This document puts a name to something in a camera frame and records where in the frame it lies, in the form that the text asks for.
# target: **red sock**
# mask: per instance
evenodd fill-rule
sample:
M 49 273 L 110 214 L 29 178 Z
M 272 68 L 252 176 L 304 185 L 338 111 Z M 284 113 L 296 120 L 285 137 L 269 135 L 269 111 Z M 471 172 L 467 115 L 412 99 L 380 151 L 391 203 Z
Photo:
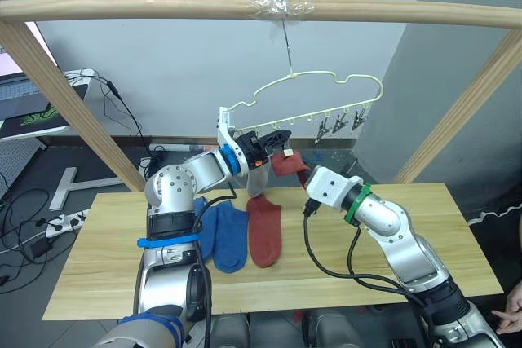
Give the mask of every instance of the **red sock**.
M 281 206 L 264 195 L 248 200 L 248 240 L 255 265 L 269 267 L 281 254 Z
M 299 182 L 304 187 L 304 183 L 307 181 L 305 170 L 310 170 L 310 168 L 303 163 L 303 158 L 299 151 L 294 150 L 294 155 L 292 156 L 285 156 L 280 152 L 277 155 L 272 155 L 271 160 L 277 177 L 297 173 Z

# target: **blue sock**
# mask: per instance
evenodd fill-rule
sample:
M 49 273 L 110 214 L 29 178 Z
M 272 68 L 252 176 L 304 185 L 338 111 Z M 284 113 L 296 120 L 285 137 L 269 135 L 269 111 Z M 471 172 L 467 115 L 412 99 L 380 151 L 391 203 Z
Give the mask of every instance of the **blue sock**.
M 214 265 L 222 272 L 233 273 L 239 271 L 246 262 L 248 213 L 235 209 L 230 200 L 218 204 L 217 208 Z
M 205 197 L 199 197 L 196 200 L 194 200 L 194 213 L 198 215 L 205 206 L 205 204 Z M 214 250 L 215 229 L 217 222 L 218 207 L 209 207 L 201 217 L 203 229 L 199 233 L 199 243 L 201 244 L 201 256 L 203 257 L 203 260 L 206 260 L 208 257 L 210 257 L 210 255 L 212 254 L 212 250 Z

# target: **desk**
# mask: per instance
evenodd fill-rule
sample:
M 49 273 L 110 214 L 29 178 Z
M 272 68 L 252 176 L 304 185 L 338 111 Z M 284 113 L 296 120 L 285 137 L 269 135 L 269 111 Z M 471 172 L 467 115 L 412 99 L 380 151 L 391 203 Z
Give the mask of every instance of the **desk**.
M 206 198 L 227 192 L 212 191 Z M 502 292 L 443 183 L 375 185 L 374 192 L 410 212 L 416 231 L 431 243 L 464 295 Z M 403 297 L 320 272 L 304 247 L 303 205 L 307 196 L 303 189 L 271 188 L 265 194 L 283 207 L 281 258 L 273 266 L 260 269 L 249 257 L 245 267 L 231 275 L 217 271 L 208 262 L 214 314 L 404 301 Z M 239 190 L 233 204 L 246 210 L 247 201 L 246 192 Z M 145 234 L 146 208 L 143 193 L 108 193 L 95 198 L 44 320 L 120 319 L 132 313 L 142 253 L 135 242 Z M 320 261 L 334 271 L 346 271 L 347 249 L 355 229 L 343 221 L 343 215 L 323 206 L 310 219 L 309 228 L 310 242 Z M 354 268 L 393 277 L 380 248 L 365 232 L 356 248 Z

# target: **gray wall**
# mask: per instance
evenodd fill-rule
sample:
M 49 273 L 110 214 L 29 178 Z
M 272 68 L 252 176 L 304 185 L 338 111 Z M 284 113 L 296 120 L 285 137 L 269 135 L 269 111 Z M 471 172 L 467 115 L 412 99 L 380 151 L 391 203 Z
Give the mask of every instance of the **gray wall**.
M 84 20 L 40 26 L 62 69 L 95 68 L 116 83 L 145 134 L 215 136 L 219 106 L 250 100 L 259 87 L 289 73 L 281 29 L 269 22 Z M 294 71 L 383 77 L 404 27 L 292 24 Z M 253 125 L 370 98 L 375 91 L 371 84 L 348 89 L 327 77 L 308 77 L 269 91 L 252 110 L 238 108 L 233 120 L 238 126 Z M 113 110 L 111 115 L 125 120 Z M 110 120 L 100 120 L 111 134 L 125 134 Z M 293 130 L 313 136 L 317 124 L 300 121 Z
M 521 7 L 522 0 L 426 0 Z M 361 164 L 380 182 L 393 176 L 470 85 L 505 29 L 409 25 L 387 69 L 385 97 L 356 144 Z M 520 182 L 521 70 L 518 67 L 417 182 L 441 181 L 478 208 Z

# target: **clothes hanger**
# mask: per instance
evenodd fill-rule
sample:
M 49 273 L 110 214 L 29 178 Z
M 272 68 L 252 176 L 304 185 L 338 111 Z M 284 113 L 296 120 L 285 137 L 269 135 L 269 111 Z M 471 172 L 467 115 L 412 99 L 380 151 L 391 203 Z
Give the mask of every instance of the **clothes hanger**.
M 379 100 L 383 96 L 383 93 L 384 93 L 383 83 L 378 78 L 376 78 L 374 76 L 371 76 L 371 75 L 354 73 L 354 74 L 348 75 L 346 77 L 346 79 L 342 80 L 342 79 L 339 79 L 337 74 L 332 72 L 332 71 L 303 71 L 303 72 L 300 72 L 300 73 L 295 73 L 294 70 L 292 69 L 292 59 L 291 59 L 291 56 L 290 56 L 290 45 L 288 43 L 288 36 L 286 34 L 286 26 L 285 26 L 285 21 L 284 20 L 282 21 L 282 25 L 283 25 L 283 32 L 285 34 L 286 50 L 287 50 L 287 53 L 288 53 L 288 62 L 289 62 L 289 66 L 290 66 L 290 74 L 288 74 L 285 77 L 282 77 L 280 79 L 276 79 L 275 81 L 271 81 L 270 83 L 268 83 L 268 84 L 264 85 L 263 87 L 260 87 L 259 89 L 257 89 L 254 92 L 254 100 L 253 101 L 251 101 L 251 102 L 240 101 L 240 102 L 234 104 L 233 106 L 231 106 L 230 108 L 228 108 L 228 111 L 232 111 L 233 109 L 235 109 L 235 108 L 237 108 L 237 107 L 239 107 L 241 105 L 244 105 L 247 108 L 252 107 L 252 106 L 254 106 L 254 105 L 256 105 L 258 103 L 259 94 L 261 94 L 266 89 L 268 89 L 270 87 L 273 87 L 275 85 L 278 85 L 280 83 L 283 83 L 284 81 L 288 81 L 290 79 L 295 79 L 297 77 L 303 77 L 303 76 L 306 76 L 306 75 L 330 75 L 334 79 L 334 83 L 341 84 L 341 85 L 347 84 L 351 79 L 356 79 L 356 78 L 370 79 L 371 81 L 374 81 L 375 83 L 378 84 L 378 87 L 379 87 L 378 93 L 372 99 L 366 99 L 366 100 L 355 102 L 355 103 L 351 103 L 351 104 L 340 105 L 340 106 L 337 106 L 337 107 L 334 107 L 334 108 L 327 108 L 327 109 L 318 110 L 318 111 L 315 111 L 315 112 L 299 114 L 297 116 L 281 118 L 281 119 L 275 120 L 275 121 L 268 121 L 268 122 L 264 122 L 264 123 L 261 123 L 261 124 L 255 124 L 255 125 L 252 125 L 252 126 L 246 126 L 244 128 L 237 129 L 236 130 L 237 132 L 239 132 L 241 134 L 242 132 L 244 132 L 246 130 L 259 130 L 262 126 L 272 126 L 274 129 L 279 129 L 279 126 L 280 126 L 280 124 L 282 122 L 287 122 L 288 121 L 288 124 L 292 126 L 294 124 L 295 120 L 298 120 L 298 119 L 301 119 L 301 118 L 306 118 L 307 121 L 312 121 L 314 116 L 318 116 L 318 115 L 322 115 L 322 114 L 324 114 L 325 117 L 329 117 L 332 112 L 335 112 L 337 110 L 341 110 L 341 111 L 343 111 L 343 114 L 347 114 L 348 113 L 348 109 L 350 107 L 358 106 L 358 105 L 364 105 L 364 107 L 367 108 L 368 104 Z

